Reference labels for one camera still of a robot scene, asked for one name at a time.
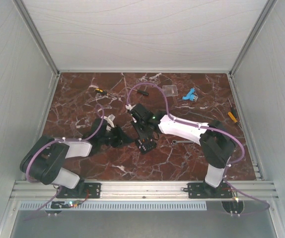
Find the metal floor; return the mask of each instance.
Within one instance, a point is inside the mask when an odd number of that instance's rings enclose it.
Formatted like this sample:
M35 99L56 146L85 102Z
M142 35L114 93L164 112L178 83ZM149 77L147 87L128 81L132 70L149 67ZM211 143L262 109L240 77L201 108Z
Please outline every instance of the metal floor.
M275 238L269 212L232 218L220 202L207 211L72 211L24 222L19 211L11 238ZM244 212L263 207L245 202Z

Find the white vent strip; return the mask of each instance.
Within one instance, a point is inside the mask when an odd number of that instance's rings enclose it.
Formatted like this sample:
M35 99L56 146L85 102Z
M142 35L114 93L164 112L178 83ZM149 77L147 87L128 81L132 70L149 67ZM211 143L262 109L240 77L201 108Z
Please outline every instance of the white vent strip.
M42 206L45 201L22 201L21 211L32 211ZM48 204L43 210L51 209ZM83 204L64 210L78 211L206 211L207 204L205 201L86 201Z

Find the wrench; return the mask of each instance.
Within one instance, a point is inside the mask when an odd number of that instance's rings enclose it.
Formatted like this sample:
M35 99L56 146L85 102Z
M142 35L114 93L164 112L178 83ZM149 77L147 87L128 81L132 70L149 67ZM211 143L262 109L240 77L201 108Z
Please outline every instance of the wrench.
M178 143L194 143L192 140L172 140L172 144L176 145Z

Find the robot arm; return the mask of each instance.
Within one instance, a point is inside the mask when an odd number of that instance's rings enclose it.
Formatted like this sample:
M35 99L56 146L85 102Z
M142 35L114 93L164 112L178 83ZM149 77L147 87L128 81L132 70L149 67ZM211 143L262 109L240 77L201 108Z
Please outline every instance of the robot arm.
M22 160L20 170L25 173L32 156L53 140L55 139L50 136L41 136ZM56 184L73 189L78 184L80 177L62 168L63 163L67 158L88 156L91 148L92 145L86 141L64 141L53 144L36 158L31 166L30 175L45 185Z
M219 121L214 121L212 124L209 124L179 118L177 119L180 121L194 123L199 126L202 125L224 129ZM168 115L165 115L160 120L158 127L163 134L177 135L201 145L205 158L209 163L205 182L214 188L220 185L223 179L226 163L235 148L235 144L232 140L220 133L174 122L168 117Z
M146 153L156 147L156 142L151 139L152 134L155 131L163 134L177 135L199 144L204 152L207 162L209 163L208 172L204 182L204 190L208 196L214 193L214 189L219 187L222 181L226 163L235 148L235 143L230 138L211 130L176 122L170 119L168 115L161 112L154 115L141 104L130 107L129 113L134 118L132 124L139 135L139 138L135 140L135 143L142 152ZM225 131L221 122L217 120L212 123L200 123L185 119L178 120L188 122L188 124L210 126ZM100 121L101 119L95 120L89 134L92 134L97 129ZM99 151L100 145L102 144L119 147L133 142L131 138L122 132L120 127L111 124L112 123L108 122L108 118L106 118L99 131L89 141L65 140L63 142L61 141L59 143L52 144L37 156L30 168L30 175L45 185L62 185L71 189L76 196L84 192L84 180L73 172L62 168L62 166L66 158L79 156L87 157L93 155ZM42 136L22 160L20 170L25 173L29 162L37 151L47 143L54 140L56 139L50 136ZM152 143L151 145L144 144L140 146L142 141L150 141Z
M212 123L200 123L174 117L175 120L197 125L192 126L173 121L168 115L162 113L154 115L141 104L129 109L129 113L134 118L133 125L137 133L140 136L145 134L143 140L148 140L151 137L150 131L152 130L158 133L177 135L200 145L209 163L205 183L210 186L209 189L215 189L220 185L226 163L235 149L235 143L221 133L198 128L198 126L209 126L226 131L221 122L214 120Z

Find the orange screwdriver handle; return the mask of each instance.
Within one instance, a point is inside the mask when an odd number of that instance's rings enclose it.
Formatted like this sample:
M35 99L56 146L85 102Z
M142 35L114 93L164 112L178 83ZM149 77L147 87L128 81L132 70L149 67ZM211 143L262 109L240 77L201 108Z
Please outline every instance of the orange screwdriver handle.
M227 114L232 119L232 121L234 121L234 123L238 122L237 119L235 118L235 116L232 114L232 112L228 112Z

